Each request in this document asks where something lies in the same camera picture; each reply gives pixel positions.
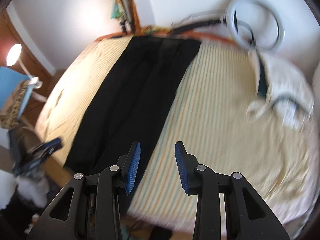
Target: mattress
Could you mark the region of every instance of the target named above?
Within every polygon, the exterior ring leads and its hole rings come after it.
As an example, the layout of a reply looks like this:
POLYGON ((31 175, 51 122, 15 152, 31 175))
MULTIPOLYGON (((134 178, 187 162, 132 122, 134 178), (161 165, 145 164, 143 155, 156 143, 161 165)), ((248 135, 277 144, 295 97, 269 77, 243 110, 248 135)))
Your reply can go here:
MULTIPOLYGON (((39 116, 36 131, 42 139, 62 136, 67 145, 53 156, 61 165, 86 107, 110 68, 111 64, 101 67, 106 62, 94 64, 109 41, 91 44, 76 59, 39 116), (92 79, 71 82, 84 71, 90 77, 102 71, 99 77, 94 76, 95 86, 92 79), (78 95, 82 99, 74 107, 72 98, 78 95)), ((246 109, 254 98, 254 74, 248 56, 234 46, 203 42, 180 83, 128 213, 166 228, 193 232, 196 196, 184 193, 174 158, 174 144, 181 140, 188 153, 214 171, 228 175, 241 172, 283 224, 306 215, 317 196, 319 176, 315 123, 310 121, 300 131, 291 130, 272 110, 253 121, 246 116, 246 109)), ((220 205, 221 232, 225 235, 223 197, 220 205)), ((294 235, 301 224, 287 230, 294 235)))

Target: lamp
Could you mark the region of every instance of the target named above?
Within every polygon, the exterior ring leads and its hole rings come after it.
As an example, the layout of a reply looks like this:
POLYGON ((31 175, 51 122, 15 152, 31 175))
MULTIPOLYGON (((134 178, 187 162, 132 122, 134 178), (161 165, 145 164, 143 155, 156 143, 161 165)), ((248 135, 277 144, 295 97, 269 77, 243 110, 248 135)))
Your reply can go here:
POLYGON ((42 86, 42 82, 39 80, 38 77, 34 77, 30 74, 30 72, 27 70, 27 68, 25 67, 25 65, 23 64, 21 59, 19 58, 20 54, 21 54, 21 50, 22 50, 21 44, 19 44, 19 43, 14 44, 12 46, 12 48, 9 50, 9 53, 7 55, 7 61, 6 61, 8 67, 13 66, 16 62, 19 62, 23 71, 30 78, 28 89, 26 91, 25 97, 24 97, 24 99, 21 103, 20 109, 19 109, 18 118, 21 117, 22 112, 24 111, 24 109, 27 105, 27 102, 31 96, 34 99, 41 101, 41 102, 45 102, 47 100, 46 97, 39 95, 38 93, 35 93, 33 91, 33 89, 40 88, 42 86))
POLYGON ((7 66, 11 67, 13 66, 17 61, 19 62, 21 68, 23 71, 27 74, 27 76, 32 79, 33 76, 31 76, 30 72, 26 69, 25 65, 22 63, 20 57, 22 50, 21 44, 17 43, 12 46, 12 48, 9 50, 9 53, 7 55, 7 66))

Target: white wall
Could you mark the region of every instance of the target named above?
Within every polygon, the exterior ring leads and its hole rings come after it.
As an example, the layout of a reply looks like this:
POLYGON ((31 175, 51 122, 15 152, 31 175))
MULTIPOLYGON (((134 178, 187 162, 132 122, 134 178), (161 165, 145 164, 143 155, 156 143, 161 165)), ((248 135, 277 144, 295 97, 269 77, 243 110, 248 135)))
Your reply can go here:
MULTIPOLYGON (((135 1, 142 25, 170 26, 191 13, 226 8, 230 0, 135 1)), ((318 23, 303 0, 267 1, 278 10, 286 30, 279 54, 298 65, 311 80, 320 57, 318 23)), ((97 37, 120 30, 118 22, 110 20, 111 7, 111 0, 13 0, 9 15, 20 35, 32 40, 33 52, 40 51, 42 59, 54 68, 66 68, 97 37)), ((253 27, 260 44, 275 38, 276 26, 262 10, 244 6, 237 14, 253 27)))
POLYGON ((0 209, 4 209, 14 193, 16 181, 13 174, 3 170, 0 170, 0 180, 0 209))
MULTIPOLYGON (((135 0, 142 25, 170 26, 192 13, 227 8, 230 0, 135 0)), ((279 12, 286 35, 279 54, 298 65, 311 76, 320 57, 320 27, 304 0, 266 0, 279 12)), ((272 41, 276 26, 265 25, 261 10, 245 6, 237 11, 239 19, 247 21, 259 34, 260 43, 272 41)))
POLYGON ((52 67, 67 68, 99 36, 120 31, 110 19, 111 8, 111 0, 12 0, 8 13, 24 42, 52 72, 52 67))

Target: light bulb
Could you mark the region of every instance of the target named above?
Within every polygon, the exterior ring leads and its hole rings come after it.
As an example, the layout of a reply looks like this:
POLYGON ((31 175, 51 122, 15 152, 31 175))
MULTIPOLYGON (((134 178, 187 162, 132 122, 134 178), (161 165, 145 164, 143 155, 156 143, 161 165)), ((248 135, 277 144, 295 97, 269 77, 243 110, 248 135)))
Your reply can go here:
POLYGON ((21 44, 17 43, 12 46, 12 48, 9 50, 8 56, 7 56, 7 66, 10 67, 14 65, 21 53, 22 46, 21 44))

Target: clothes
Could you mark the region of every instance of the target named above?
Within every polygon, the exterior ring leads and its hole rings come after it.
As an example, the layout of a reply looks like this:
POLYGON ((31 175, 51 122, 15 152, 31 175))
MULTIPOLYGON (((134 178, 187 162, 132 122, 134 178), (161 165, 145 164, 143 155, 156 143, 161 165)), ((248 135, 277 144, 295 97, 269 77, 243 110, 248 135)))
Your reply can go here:
POLYGON ((260 118, 274 107, 281 122, 301 129, 313 111, 314 99, 303 73, 291 62, 269 52, 249 52, 256 77, 256 93, 263 99, 252 101, 248 114, 260 118))
POLYGON ((138 141, 141 157, 136 188, 200 44, 133 37, 85 111, 65 165, 85 175, 99 173, 138 141))

